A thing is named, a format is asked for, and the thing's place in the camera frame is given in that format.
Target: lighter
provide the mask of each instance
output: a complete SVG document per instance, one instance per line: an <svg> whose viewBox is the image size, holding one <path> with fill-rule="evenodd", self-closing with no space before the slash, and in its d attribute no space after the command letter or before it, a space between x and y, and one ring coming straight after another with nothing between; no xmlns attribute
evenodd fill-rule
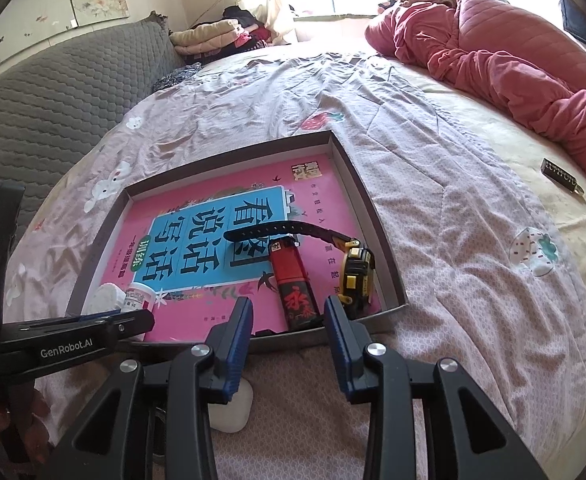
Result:
<svg viewBox="0 0 586 480"><path fill-rule="evenodd" d="M297 220L262 222L260 224L226 231L224 233L224 238L230 242L241 242L243 240L284 234L305 235L319 238L327 244L337 247L344 253L342 272L339 273L340 293L338 294L338 297L344 305L344 310L346 310L346 315L349 319L355 319L356 317L361 316L364 312L364 308L370 303L370 298L373 295L375 257L371 250L356 238L351 238L350 236L343 235L337 231L325 229L306 222L299 222ZM308 284L308 278L304 272L304 266L300 261L297 250L295 250L295 254L297 255L296 259L298 261L298 266L301 269L300 271L297 271L298 273L296 276L304 276L304 278L300 279L305 280Z"/></svg>
<svg viewBox="0 0 586 480"><path fill-rule="evenodd" d="M308 274L292 236L273 238L268 243L268 259L291 331L314 328L322 324Z"/></svg>

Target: black fabric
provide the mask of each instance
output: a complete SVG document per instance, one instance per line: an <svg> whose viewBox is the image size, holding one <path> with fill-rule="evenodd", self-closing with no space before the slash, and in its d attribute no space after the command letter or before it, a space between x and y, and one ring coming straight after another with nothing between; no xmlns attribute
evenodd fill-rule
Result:
<svg viewBox="0 0 586 480"><path fill-rule="evenodd" d="M263 48L266 46L266 43L260 40L257 40L254 37L250 37L250 40L244 43L242 46L235 46L234 43L228 44L227 46L222 47L216 54L212 54L210 56L206 56L204 54L190 54L189 56L184 56L184 61L187 64L193 64L196 62L200 62L202 65L206 65L213 61L217 61L218 59L223 59L225 57L232 56L233 54L239 54L241 52L248 52L249 50L255 50L256 48Z"/></svg>
<svg viewBox="0 0 586 480"><path fill-rule="evenodd" d="M248 10L240 9L239 6L233 5L224 9L223 17L225 20L237 20L240 25L244 28L250 27L251 25L259 25L264 27L264 24L260 22L255 16L253 16Z"/></svg>
<svg viewBox="0 0 586 480"><path fill-rule="evenodd" d="M586 43L586 16L572 0L560 0L564 30Z"/></svg>
<svg viewBox="0 0 586 480"><path fill-rule="evenodd" d="M385 2L382 2L380 4L377 4L377 13L381 14L382 12L384 12L386 9L390 9L391 7L394 6L394 4L396 4L397 2L399 2L400 0L387 0Z"/></svg>

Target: black strap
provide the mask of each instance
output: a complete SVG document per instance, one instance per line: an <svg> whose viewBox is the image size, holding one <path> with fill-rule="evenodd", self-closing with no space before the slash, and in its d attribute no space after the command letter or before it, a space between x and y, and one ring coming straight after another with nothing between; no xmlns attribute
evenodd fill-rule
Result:
<svg viewBox="0 0 586 480"><path fill-rule="evenodd" d="M262 222L261 224L250 225L226 231L224 238L229 242L243 242L254 238L264 238L277 235L305 235L319 238L327 244L332 244L341 251L345 251L345 243L356 240L350 236L343 235L331 229L325 229L318 225L297 220L282 220L279 222Z"/></svg>

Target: bedspread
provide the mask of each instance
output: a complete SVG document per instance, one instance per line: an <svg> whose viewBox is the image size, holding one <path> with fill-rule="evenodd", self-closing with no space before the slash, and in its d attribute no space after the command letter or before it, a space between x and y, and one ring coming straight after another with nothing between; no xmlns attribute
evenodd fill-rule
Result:
<svg viewBox="0 0 586 480"><path fill-rule="evenodd" d="M535 49L530 41L518 47L522 38L502 27L513 25L508 11L514 7L498 2L496 12L473 12L478 2L484 0L460 0L457 9L428 2L409 9L395 6L371 22L366 39L385 56L427 68L434 78L494 104L518 123L559 142L586 173L586 76L580 80L572 67L561 70L552 59L555 51ZM540 34L555 31L564 36L541 18L515 10L520 13L520 28L533 20L542 28ZM491 36L496 30L499 33ZM579 50L568 37L564 42L565 50ZM518 50L522 57L514 55ZM551 60L545 61L540 53ZM547 71L529 58L543 63ZM572 84L560 78L562 72L574 80Z"/></svg>
<svg viewBox="0 0 586 480"><path fill-rule="evenodd" d="M457 358L537 458L554 455L586 413L586 291L574 261L515 173L379 61L256 60L141 102L64 177L20 241L5 321L63 315L122 186L330 128L377 207L406 284L410 305L381 340L407 358ZM38 381L52 404L45 422L54 441L104 377L92 363ZM255 394L247 426L214 433L220 478L361 478L368 408L345 402L327 348L251 355L244 377ZM421 432L418 442L423 451ZM424 478L423 453L419 465Z"/></svg>

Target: pink quilt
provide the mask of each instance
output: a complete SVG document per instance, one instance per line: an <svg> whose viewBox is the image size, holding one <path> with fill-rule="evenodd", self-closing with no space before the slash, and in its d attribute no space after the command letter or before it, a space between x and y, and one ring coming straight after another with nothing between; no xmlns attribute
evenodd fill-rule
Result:
<svg viewBox="0 0 586 480"><path fill-rule="evenodd" d="M366 40L559 142L586 173L586 52L551 23L497 0L423 2L377 16Z"/></svg>

